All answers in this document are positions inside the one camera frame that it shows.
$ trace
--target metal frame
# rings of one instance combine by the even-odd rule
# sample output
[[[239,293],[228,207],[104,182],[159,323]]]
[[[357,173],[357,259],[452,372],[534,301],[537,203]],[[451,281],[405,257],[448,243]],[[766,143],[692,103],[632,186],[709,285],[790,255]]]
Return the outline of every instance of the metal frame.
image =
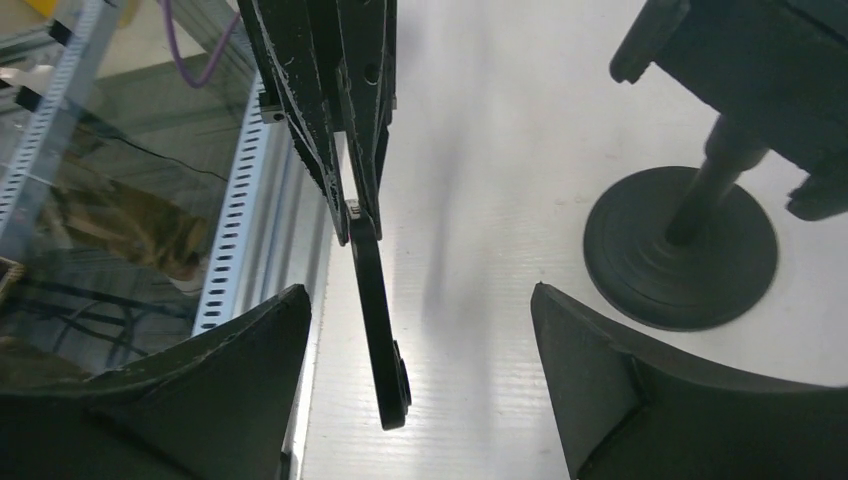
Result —
[[[262,122],[258,78],[251,91],[233,161],[209,274],[193,335],[241,315],[285,287],[300,283],[323,312],[333,226],[321,194],[300,162],[285,124]],[[343,149],[344,139],[340,139]],[[313,322],[283,451],[289,478],[300,478],[320,321]]]
[[[77,122],[68,107],[85,105],[115,31],[124,0],[87,0],[53,80],[29,118],[6,175],[0,180],[0,255],[19,260]]]
[[[286,119],[296,151],[327,199],[339,243],[351,243],[380,420],[384,430],[402,427],[411,392],[391,328],[378,246],[397,1],[239,5],[267,89],[263,110],[272,120]],[[356,200],[343,191],[336,132],[346,134]]]
[[[0,37],[0,65],[26,60],[34,53],[56,44],[65,45],[71,36],[68,27],[57,20],[50,20],[23,32],[4,35]]]

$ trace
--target black cable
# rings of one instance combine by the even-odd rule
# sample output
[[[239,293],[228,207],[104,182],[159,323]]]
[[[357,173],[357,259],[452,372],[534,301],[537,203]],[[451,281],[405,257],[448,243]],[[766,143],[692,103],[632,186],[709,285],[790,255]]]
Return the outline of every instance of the black cable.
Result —
[[[134,143],[134,142],[132,142],[132,141],[130,141],[130,140],[127,140],[127,139],[126,139],[126,138],[124,138],[124,137],[104,137],[104,138],[105,138],[105,139],[108,139],[108,140],[118,140],[119,142],[122,142],[122,143],[126,144],[127,146],[130,146],[130,147],[132,147],[132,148],[135,148],[136,150],[140,150],[140,151],[142,151],[142,152],[144,152],[144,153],[146,153],[146,154],[148,154],[148,155],[153,155],[154,157],[161,158],[161,159],[163,159],[163,160],[168,160],[168,161],[171,161],[171,162],[179,163],[180,165],[184,166],[185,168],[187,168],[187,169],[189,169],[189,170],[191,170],[191,171],[193,171],[193,172],[197,172],[197,173],[199,173],[199,174],[201,174],[201,175],[212,175],[213,177],[215,177],[215,178],[217,178],[217,179],[221,180],[222,182],[225,182],[225,183],[227,182],[227,179],[226,179],[226,178],[224,178],[224,177],[222,177],[222,176],[218,175],[218,174],[217,174],[217,173],[215,173],[215,172],[212,172],[212,171],[209,171],[209,170],[200,170],[200,169],[198,169],[198,168],[194,168],[194,167],[192,167],[191,165],[187,164],[186,162],[184,162],[184,161],[182,161],[182,160],[178,160],[178,159],[176,159],[176,158],[174,158],[174,157],[169,157],[169,156],[167,156],[167,155],[161,155],[161,154],[159,154],[159,153],[153,152],[153,151],[151,151],[151,150],[148,150],[147,148],[142,147],[141,145],[139,145],[139,144],[137,144],[137,143]]]
[[[126,306],[121,307],[121,313],[124,315],[124,328],[122,328],[121,333],[118,334],[118,340],[132,345],[133,340],[135,339],[135,325],[141,318],[141,315],[136,317],[133,315],[132,309]],[[106,357],[106,368],[115,368],[115,357],[118,355],[118,350],[121,347],[123,347],[123,345],[118,342],[112,343],[112,347],[109,348],[109,355]],[[124,348],[124,358],[121,361],[121,365],[129,361],[130,353],[131,352],[129,350]]]
[[[82,333],[84,333],[84,334],[86,334],[90,337],[99,338],[101,340],[106,340],[108,342],[118,344],[118,345],[126,348],[127,350],[129,350],[129,351],[131,351],[131,352],[133,352],[137,355],[140,355],[142,357],[147,357],[147,356],[150,355],[149,353],[145,352],[144,350],[130,345],[129,343],[125,342],[123,339],[112,337],[110,335],[106,335],[105,333],[95,332],[94,330],[91,330],[88,327],[84,327],[84,326],[80,325],[79,322],[77,322],[76,320],[71,320],[70,318],[68,318],[64,315],[56,315],[56,318],[65,322],[65,324],[67,326],[69,326],[70,328],[73,328],[74,330],[82,332]]]
[[[77,317],[80,314],[82,314],[83,312],[85,312],[89,308],[97,305],[98,303],[100,303],[100,302],[97,302],[97,301],[88,302],[87,304],[83,305],[82,307],[74,310],[68,318],[71,318],[74,321],[76,321]],[[59,336],[56,337],[56,341],[53,342],[53,353],[59,353],[59,349],[62,348],[62,343],[65,342],[65,338],[68,336],[68,333],[70,333],[70,331],[71,331],[71,326],[66,323],[65,327],[62,328],[62,331],[59,332]]]

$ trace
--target perforated metal strip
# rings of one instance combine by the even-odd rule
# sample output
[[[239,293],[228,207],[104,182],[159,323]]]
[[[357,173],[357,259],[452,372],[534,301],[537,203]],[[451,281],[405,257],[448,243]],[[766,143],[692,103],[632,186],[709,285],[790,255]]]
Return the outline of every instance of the perforated metal strip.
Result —
[[[257,75],[242,122],[192,335],[226,323],[234,314],[239,280],[246,268],[245,252],[251,241],[248,232],[253,222],[254,205],[266,167],[265,160],[269,157],[267,148],[271,128],[262,123],[259,113],[259,90],[262,88],[262,81]]]

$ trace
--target glass panel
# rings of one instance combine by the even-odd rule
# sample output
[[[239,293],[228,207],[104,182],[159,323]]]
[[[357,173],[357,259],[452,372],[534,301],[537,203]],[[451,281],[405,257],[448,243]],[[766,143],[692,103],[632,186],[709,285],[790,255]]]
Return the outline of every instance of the glass panel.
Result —
[[[26,245],[20,267],[6,265],[24,276],[3,288],[0,336],[91,373],[190,333],[253,79],[231,42],[209,83],[190,87],[158,3],[129,4],[59,167],[44,179],[34,229],[0,239]],[[221,27],[191,21],[208,45],[179,27],[176,35],[198,75]]]
[[[81,16],[82,8],[82,0],[62,0],[57,2],[53,10],[53,19],[73,30]],[[3,15],[0,17],[0,39],[44,28],[49,20],[23,1],[4,3]],[[33,52],[20,61],[4,63],[0,65],[0,78],[7,81],[9,75],[15,75],[12,72],[28,74],[38,65],[55,65],[61,57],[61,52],[61,47],[57,45]],[[27,123],[28,114],[15,104],[16,93],[15,88],[0,88],[0,175],[6,173]]]

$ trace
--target bolt hole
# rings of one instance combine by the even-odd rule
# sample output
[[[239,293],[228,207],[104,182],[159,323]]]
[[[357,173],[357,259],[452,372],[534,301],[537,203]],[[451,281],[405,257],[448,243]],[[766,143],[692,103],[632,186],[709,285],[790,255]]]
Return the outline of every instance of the bolt hole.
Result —
[[[377,81],[380,80],[380,67],[374,65],[373,63],[369,63],[365,66],[365,81],[368,82],[369,85],[377,85]]]

